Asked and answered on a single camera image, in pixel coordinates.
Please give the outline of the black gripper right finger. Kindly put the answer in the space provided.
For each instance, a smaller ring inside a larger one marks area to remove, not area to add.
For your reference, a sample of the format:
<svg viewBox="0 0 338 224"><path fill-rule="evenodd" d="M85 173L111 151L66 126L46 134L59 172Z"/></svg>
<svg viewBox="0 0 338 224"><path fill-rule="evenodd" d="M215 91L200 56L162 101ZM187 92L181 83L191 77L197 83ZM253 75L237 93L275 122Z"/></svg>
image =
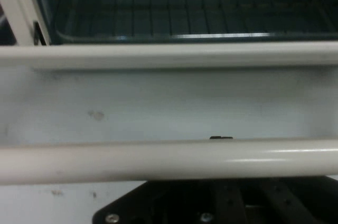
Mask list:
<svg viewBox="0 0 338 224"><path fill-rule="evenodd" d="M259 188L283 223L318 223L286 184L279 180L261 180Z"/></svg>

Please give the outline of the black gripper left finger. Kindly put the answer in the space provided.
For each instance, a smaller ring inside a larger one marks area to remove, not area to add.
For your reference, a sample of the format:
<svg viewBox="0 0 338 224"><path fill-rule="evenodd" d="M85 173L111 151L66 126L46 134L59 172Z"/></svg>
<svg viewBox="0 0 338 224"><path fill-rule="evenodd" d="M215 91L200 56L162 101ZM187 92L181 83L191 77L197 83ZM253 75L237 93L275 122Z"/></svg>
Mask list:
<svg viewBox="0 0 338 224"><path fill-rule="evenodd" d="M248 223L238 180L213 180L214 213L211 223Z"/></svg>

